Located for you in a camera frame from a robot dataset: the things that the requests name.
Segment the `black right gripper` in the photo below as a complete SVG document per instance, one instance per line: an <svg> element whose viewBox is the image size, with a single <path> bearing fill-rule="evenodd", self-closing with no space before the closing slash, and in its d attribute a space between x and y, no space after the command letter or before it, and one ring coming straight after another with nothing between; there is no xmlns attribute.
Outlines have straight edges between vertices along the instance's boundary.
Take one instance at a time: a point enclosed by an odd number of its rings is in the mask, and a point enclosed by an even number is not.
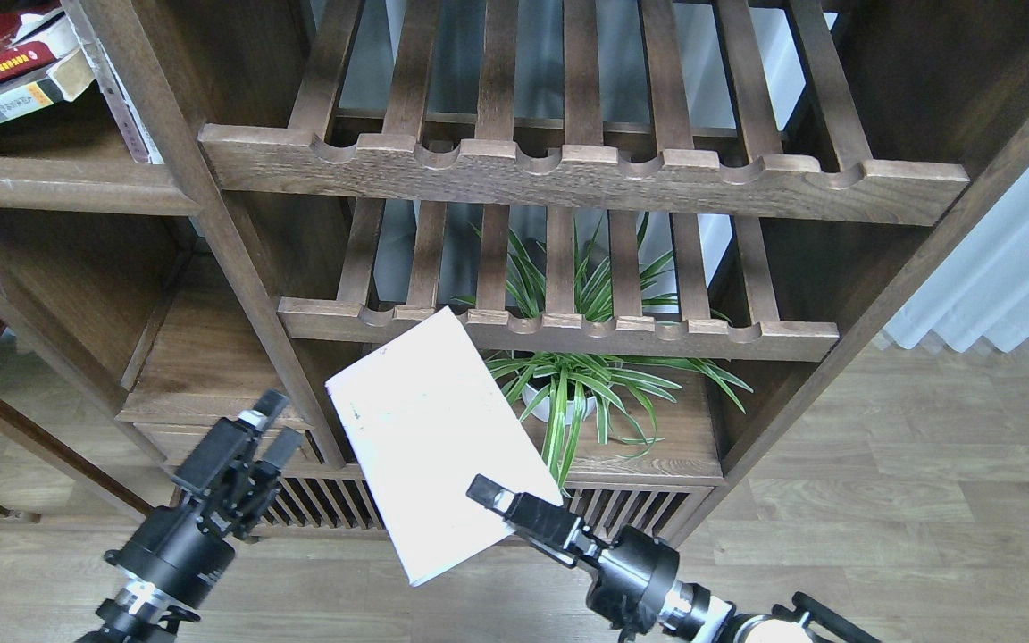
<svg viewBox="0 0 1029 643"><path fill-rule="evenodd" d="M626 525L612 542L600 540L586 521L528 493L517 493L477 473L465 495L511 522L514 532L567 567L583 566L593 583L587 607L623 635L654 626L681 628L681 555L663 540Z"/></svg>

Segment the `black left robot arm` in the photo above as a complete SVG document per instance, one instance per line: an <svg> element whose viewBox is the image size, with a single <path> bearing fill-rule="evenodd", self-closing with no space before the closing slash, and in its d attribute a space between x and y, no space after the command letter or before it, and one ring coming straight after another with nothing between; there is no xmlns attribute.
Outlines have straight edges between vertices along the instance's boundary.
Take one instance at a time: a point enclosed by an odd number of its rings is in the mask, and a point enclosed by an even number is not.
<svg viewBox="0 0 1029 643"><path fill-rule="evenodd" d="M199 622L197 607L234 558L225 538L245 540L278 496L278 481L303 437L282 429L262 459L262 435L289 399L270 389L236 419L221 418L177 468L183 496L156 507L117 550L104 553L127 575L123 590L96 613L103 626L81 642L172 642L181 622Z"/></svg>

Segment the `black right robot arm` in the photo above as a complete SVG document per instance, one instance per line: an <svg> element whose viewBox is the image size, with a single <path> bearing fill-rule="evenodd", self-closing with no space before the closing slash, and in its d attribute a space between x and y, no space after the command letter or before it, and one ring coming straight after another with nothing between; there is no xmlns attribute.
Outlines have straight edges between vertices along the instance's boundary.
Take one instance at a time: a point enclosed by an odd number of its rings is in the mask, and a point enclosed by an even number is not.
<svg viewBox="0 0 1029 643"><path fill-rule="evenodd" d="M740 614L735 604L698 583L678 580L681 553L663 540L626 525L611 542L598 538L583 517L530 493L514 493L478 473L466 496L509 522L540 552L591 574L586 606L632 642L660 626L690 642L824 642L822 626L842 642L875 637L805 593L793 609L776 604L769 614Z"/></svg>

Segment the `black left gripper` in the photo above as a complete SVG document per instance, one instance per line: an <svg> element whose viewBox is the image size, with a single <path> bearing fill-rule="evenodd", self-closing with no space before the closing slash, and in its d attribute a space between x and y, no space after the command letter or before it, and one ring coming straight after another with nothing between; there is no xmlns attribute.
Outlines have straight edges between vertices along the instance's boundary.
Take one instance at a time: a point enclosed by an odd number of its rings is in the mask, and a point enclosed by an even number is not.
<svg viewBox="0 0 1029 643"><path fill-rule="evenodd" d="M225 538L249 536L278 492L282 469L301 451L301 431L285 427L254 460L262 435L287 406L286 395L269 389L237 420L218 420L176 469L180 503L156 507L107 561L154 583L175 604L200 607L234 558Z"/></svg>

